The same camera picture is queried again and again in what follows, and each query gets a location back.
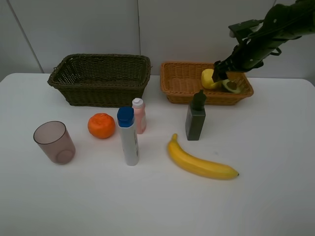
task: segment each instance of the basket rim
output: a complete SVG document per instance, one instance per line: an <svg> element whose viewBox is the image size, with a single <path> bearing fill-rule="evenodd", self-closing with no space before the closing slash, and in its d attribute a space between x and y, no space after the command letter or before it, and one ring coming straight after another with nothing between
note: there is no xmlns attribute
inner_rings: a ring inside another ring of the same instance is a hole
<svg viewBox="0 0 315 236"><path fill-rule="evenodd" d="M190 64L190 65L203 64L203 65L211 65L213 67L213 63L209 63L209 62L190 62L190 61L166 61L166 62L163 62L161 64L161 69L160 69L160 87L161 87L161 90L166 95L172 95L172 96L178 96L178 97L179 96L180 97L190 97L190 96L194 95L196 92L188 92L188 91L175 92L175 91L167 89L165 86L166 78L165 78L164 67L168 64ZM248 92L235 94L235 93L228 93L228 92L212 91L212 90L208 90L208 89L204 88L204 90L203 90L204 94L207 97L225 97L225 98L251 97L254 94L254 91L253 91L253 88L252 88L250 82L248 81L247 77L245 76L245 74L243 72L238 72L238 73L243 75L243 78L249 87Z"/></svg>
<svg viewBox="0 0 315 236"><path fill-rule="evenodd" d="M121 57L121 58L141 58L144 59L147 65L147 74L142 82L138 85L116 85L116 84L85 84L85 83L61 83L54 81L55 76L64 66L64 64L72 57ZM50 74L47 83L56 89L128 89L128 90L139 90L146 87L151 74L151 62L150 59L143 55L128 55L128 54L71 54L66 56L58 65L54 68L54 71Z"/></svg>

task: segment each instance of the pink bottle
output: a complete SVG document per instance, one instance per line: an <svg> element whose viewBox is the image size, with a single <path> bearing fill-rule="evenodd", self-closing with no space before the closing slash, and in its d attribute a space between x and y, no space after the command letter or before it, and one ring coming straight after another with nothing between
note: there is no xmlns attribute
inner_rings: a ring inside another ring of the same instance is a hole
<svg viewBox="0 0 315 236"><path fill-rule="evenodd" d="M146 112L144 111L145 104L141 98L135 98L132 101L132 108L136 120L137 134L143 134L147 127Z"/></svg>

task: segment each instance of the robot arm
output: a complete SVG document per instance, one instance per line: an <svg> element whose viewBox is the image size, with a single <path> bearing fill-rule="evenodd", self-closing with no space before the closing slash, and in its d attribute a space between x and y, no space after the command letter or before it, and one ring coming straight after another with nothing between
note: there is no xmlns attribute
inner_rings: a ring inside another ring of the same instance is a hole
<svg viewBox="0 0 315 236"><path fill-rule="evenodd" d="M262 22L262 27L254 31ZM264 20L250 20L229 28L239 45L226 60L215 63L214 82L227 79L228 71L247 72L259 68L267 56L281 54L281 44L315 33L315 0L297 0L291 6L277 4Z"/></svg>

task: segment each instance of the bottle cap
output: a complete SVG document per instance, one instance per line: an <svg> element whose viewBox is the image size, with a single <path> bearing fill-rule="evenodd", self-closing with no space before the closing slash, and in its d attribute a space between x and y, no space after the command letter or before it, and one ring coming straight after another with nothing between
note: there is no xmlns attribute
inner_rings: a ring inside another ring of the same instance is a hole
<svg viewBox="0 0 315 236"><path fill-rule="evenodd" d="M194 110L201 111L206 102L207 96L203 93L203 90L201 89L198 93L195 93L193 96L192 102L191 102L191 107Z"/></svg>
<svg viewBox="0 0 315 236"><path fill-rule="evenodd" d="M132 107L121 107L117 112L118 125L128 128L134 123L134 111Z"/></svg>
<svg viewBox="0 0 315 236"><path fill-rule="evenodd" d="M143 107L143 100L141 98L135 98L132 101L132 107L134 107L134 108L141 108L141 107Z"/></svg>

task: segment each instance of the orange wicker basket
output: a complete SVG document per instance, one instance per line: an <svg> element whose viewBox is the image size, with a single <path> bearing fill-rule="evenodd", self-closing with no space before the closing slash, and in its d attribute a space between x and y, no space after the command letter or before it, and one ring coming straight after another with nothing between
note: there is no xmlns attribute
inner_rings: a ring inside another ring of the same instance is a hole
<svg viewBox="0 0 315 236"><path fill-rule="evenodd" d="M244 73L228 72L229 80L236 82L241 88L240 94L222 92L220 90L208 90L201 84L201 73L211 68L212 63L197 62L166 62L161 67L161 89L167 95L171 103L188 104L193 95L204 90L207 96L207 105L235 105L240 100L250 97L254 91Z"/></svg>

